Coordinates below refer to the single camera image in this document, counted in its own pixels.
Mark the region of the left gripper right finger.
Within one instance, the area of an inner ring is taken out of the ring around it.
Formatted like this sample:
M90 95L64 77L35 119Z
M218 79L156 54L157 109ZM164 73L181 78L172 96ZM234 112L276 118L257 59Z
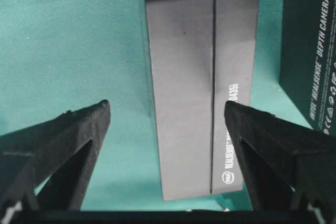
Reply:
M254 210L335 211L335 138L237 102L224 117Z

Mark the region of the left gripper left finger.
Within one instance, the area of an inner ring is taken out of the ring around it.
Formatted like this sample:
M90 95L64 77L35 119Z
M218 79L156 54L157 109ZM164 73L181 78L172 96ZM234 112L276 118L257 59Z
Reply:
M79 210L111 122L108 100L1 136L1 211Z

